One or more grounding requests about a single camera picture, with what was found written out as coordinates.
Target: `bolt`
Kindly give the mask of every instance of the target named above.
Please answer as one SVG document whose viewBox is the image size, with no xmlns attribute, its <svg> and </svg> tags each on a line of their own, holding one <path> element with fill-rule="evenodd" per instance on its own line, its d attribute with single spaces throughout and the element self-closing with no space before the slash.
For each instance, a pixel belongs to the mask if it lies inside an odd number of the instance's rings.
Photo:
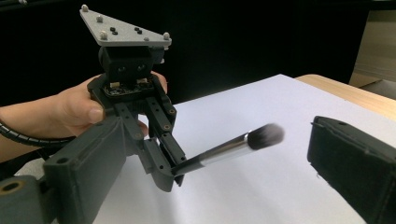
<svg viewBox="0 0 396 224">
<path fill-rule="evenodd" d="M 101 31 L 100 34 L 99 34 L 99 36 L 100 36 L 100 39 L 101 39 L 101 40 L 107 40 L 107 33 L 106 33 L 106 31 Z"/>
<path fill-rule="evenodd" d="M 102 17 L 101 15 L 98 15 L 98 16 L 96 17 L 96 21 L 97 21 L 97 22 L 103 22 L 103 17 Z"/>
<path fill-rule="evenodd" d="M 82 9 L 83 12 L 88 12 L 87 5 L 82 5 L 81 9 Z"/>
<path fill-rule="evenodd" d="M 169 35 L 169 33 L 167 33 L 167 32 L 163 33 L 163 39 L 164 40 L 169 40 L 170 37 L 171 36 Z"/>
</svg>

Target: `black background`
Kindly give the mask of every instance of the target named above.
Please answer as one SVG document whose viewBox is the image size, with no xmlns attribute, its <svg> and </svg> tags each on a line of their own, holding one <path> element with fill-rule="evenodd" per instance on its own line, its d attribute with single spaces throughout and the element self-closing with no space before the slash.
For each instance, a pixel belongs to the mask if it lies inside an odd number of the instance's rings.
<svg viewBox="0 0 396 224">
<path fill-rule="evenodd" d="M 266 77 L 320 74 L 348 83 L 369 8 L 316 1 L 59 1 L 0 11 L 0 105 L 56 94 L 103 72 L 79 16 L 89 9 L 172 46 L 154 66 L 174 104 Z"/>
</svg>

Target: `human hand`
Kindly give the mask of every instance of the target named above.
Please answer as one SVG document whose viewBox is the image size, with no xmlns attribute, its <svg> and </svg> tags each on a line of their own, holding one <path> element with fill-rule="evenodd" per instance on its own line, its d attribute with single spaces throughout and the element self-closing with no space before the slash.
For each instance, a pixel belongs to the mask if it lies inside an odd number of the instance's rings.
<svg viewBox="0 0 396 224">
<path fill-rule="evenodd" d="M 163 75 L 151 72 L 157 76 L 167 93 L 167 83 Z M 79 136 L 87 131 L 94 123 L 100 122 L 105 118 L 105 112 L 102 106 L 91 99 L 91 95 L 87 90 L 87 85 L 94 78 L 92 77 L 81 84 L 69 88 L 53 96 L 54 107 L 49 113 L 50 123 L 53 127 L 57 127 L 56 135 L 58 136 Z M 138 121 L 138 125 L 142 129 L 143 134 L 149 134 L 148 126 Z"/>
</svg>

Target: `white paper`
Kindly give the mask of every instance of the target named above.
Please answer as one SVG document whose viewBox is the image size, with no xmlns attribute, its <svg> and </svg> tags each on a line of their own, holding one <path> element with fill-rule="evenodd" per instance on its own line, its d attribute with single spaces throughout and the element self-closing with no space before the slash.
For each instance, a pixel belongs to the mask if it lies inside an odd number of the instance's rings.
<svg viewBox="0 0 396 224">
<path fill-rule="evenodd" d="M 396 147 L 396 122 L 283 75 L 175 107 L 173 135 L 187 158 L 267 123 L 282 126 L 285 139 L 187 173 L 171 192 L 129 157 L 95 224 L 363 224 L 307 161 L 311 122 L 340 119 Z"/>
</svg>

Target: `mounting plate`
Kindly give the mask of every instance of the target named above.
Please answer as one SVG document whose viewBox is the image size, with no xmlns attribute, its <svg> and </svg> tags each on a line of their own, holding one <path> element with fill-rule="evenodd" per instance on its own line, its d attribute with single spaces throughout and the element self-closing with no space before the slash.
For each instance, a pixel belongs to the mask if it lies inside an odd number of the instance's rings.
<svg viewBox="0 0 396 224">
<path fill-rule="evenodd" d="M 130 23 L 119 21 L 89 10 L 86 5 L 79 11 L 98 45 L 103 47 L 169 47 L 172 39 L 168 33 L 156 34 Z"/>
</svg>

